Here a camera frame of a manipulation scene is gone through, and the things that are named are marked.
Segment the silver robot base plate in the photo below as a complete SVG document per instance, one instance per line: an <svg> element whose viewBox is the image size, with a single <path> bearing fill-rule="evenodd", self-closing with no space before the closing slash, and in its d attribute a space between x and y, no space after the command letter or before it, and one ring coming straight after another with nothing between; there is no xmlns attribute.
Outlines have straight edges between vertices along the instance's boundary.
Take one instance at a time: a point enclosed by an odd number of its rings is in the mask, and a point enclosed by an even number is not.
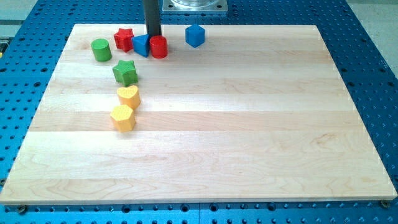
<svg viewBox="0 0 398 224"><path fill-rule="evenodd" d="M228 11L227 0L163 0L162 11L177 13L224 13Z"/></svg>

